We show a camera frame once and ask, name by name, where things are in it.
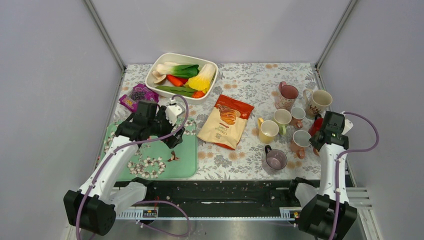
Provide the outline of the small orange mug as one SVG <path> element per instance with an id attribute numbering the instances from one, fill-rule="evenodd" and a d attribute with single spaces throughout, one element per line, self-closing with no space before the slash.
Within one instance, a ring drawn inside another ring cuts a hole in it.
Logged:
<path id="1" fill-rule="evenodd" d="M 320 152 L 314 147 L 313 152 L 316 156 L 320 156 Z"/>

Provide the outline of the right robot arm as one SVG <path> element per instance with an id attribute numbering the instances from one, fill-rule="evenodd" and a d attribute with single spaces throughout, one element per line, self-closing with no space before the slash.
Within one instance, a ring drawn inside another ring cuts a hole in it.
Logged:
<path id="1" fill-rule="evenodd" d="M 349 138 L 342 134 L 344 128 L 344 115 L 325 113 L 320 130 L 309 140 L 321 160 L 320 185 L 316 188 L 296 178 L 297 186 L 286 193 L 291 205 L 301 206 L 299 230 L 325 240 L 343 239 L 358 215 L 347 195 L 346 158 L 340 155 L 349 148 Z"/>

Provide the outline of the large pink patterned mug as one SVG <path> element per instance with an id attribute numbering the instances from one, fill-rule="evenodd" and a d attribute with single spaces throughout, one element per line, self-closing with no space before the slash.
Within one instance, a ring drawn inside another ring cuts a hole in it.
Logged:
<path id="1" fill-rule="evenodd" d="M 275 98 L 274 105 L 277 109 L 284 109 L 290 111 L 299 96 L 298 89 L 285 81 L 282 81 L 278 85 L 279 93 Z"/>

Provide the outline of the cream floral mug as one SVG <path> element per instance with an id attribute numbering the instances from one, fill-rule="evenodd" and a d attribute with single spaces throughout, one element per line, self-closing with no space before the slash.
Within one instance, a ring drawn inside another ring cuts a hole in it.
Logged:
<path id="1" fill-rule="evenodd" d="M 331 94 L 325 90 L 306 88 L 302 92 L 305 100 L 305 113 L 309 118 L 322 114 L 333 102 Z"/>

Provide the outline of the red mug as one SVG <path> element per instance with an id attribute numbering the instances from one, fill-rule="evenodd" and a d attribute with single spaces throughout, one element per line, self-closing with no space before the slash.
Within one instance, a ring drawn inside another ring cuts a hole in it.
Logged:
<path id="1" fill-rule="evenodd" d="M 312 123 L 311 127 L 308 130 L 308 133 L 311 136 L 314 136 L 316 132 L 318 132 L 321 129 L 321 126 L 323 124 L 324 118 L 321 116 L 321 114 L 317 114 L 314 117 L 314 122 Z"/>

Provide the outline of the yellow mug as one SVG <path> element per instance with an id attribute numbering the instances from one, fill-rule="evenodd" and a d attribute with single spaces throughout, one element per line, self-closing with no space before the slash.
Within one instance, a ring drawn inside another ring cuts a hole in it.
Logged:
<path id="1" fill-rule="evenodd" d="M 279 126 L 272 120 L 264 120 L 263 118 L 257 119 L 259 130 L 259 140 L 264 144 L 270 144 L 274 141 L 275 137 L 279 134 Z"/>

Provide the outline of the salmon brown mug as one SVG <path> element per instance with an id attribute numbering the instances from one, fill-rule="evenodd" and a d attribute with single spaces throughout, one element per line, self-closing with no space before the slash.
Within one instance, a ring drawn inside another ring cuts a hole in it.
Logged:
<path id="1" fill-rule="evenodd" d="M 311 135 L 305 130 L 297 130 L 293 133 L 289 149 L 299 159 L 304 159 L 306 156 L 305 150 L 311 145 L 309 140 Z"/>

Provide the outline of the light green mug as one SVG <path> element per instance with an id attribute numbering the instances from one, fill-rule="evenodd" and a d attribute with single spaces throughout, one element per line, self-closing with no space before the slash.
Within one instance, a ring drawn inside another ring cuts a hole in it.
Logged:
<path id="1" fill-rule="evenodd" d="M 273 114 L 273 120 L 279 127 L 279 134 L 284 136 L 287 134 L 287 127 L 292 120 L 291 113 L 286 109 L 277 109 Z"/>

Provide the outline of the lilac mug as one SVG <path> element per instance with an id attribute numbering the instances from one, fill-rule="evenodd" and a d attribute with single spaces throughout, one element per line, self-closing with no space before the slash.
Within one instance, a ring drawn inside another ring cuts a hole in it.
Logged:
<path id="1" fill-rule="evenodd" d="M 281 172 L 288 164 L 286 154 L 278 149 L 272 149 L 270 145 L 264 147 L 265 158 L 262 163 L 263 169 L 270 174 Z"/>

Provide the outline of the small pink mug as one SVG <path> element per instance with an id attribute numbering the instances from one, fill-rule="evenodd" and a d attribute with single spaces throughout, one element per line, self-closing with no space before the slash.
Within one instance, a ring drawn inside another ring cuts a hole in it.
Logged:
<path id="1" fill-rule="evenodd" d="M 306 117 L 305 110 L 301 107 L 293 107 L 290 110 L 290 114 L 291 121 L 289 125 L 301 129 L 303 127 L 303 119 Z"/>

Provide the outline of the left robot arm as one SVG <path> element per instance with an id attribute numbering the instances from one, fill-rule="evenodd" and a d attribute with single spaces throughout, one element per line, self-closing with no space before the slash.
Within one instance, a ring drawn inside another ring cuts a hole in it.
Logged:
<path id="1" fill-rule="evenodd" d="M 180 144 L 184 125 L 176 126 L 178 117 L 186 113 L 172 97 L 168 105 L 141 100 L 134 113 L 122 121 L 115 137 L 90 177 L 78 190 L 68 190 L 63 197 L 67 220 L 80 229 L 104 236 L 113 227 L 119 214 L 133 204 L 152 204 L 155 192 L 139 181 L 132 181 L 112 192 L 120 172 L 142 144 L 162 141 L 169 149 Z"/>

